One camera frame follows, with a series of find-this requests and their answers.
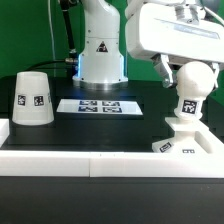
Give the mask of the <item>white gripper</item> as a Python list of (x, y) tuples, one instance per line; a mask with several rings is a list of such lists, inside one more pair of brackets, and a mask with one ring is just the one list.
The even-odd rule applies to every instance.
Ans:
[(218, 63), (224, 63), (224, 27), (206, 20), (198, 24), (178, 20), (174, 7), (156, 3), (130, 3), (125, 14), (129, 54), (137, 59), (153, 59), (164, 88), (176, 86), (170, 56), (173, 63), (181, 58), (212, 62), (212, 90), (218, 89)]

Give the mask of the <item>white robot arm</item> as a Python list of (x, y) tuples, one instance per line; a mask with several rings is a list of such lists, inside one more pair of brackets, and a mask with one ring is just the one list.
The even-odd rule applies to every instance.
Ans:
[[(82, 0), (85, 47), (78, 56), (73, 83), (89, 89), (111, 90), (125, 85), (124, 57), (119, 51), (120, 15), (105, 0)], [(151, 61), (163, 86), (177, 85), (174, 69), (201, 61), (214, 74), (224, 70), (224, 20), (204, 0), (127, 0), (126, 49)]]

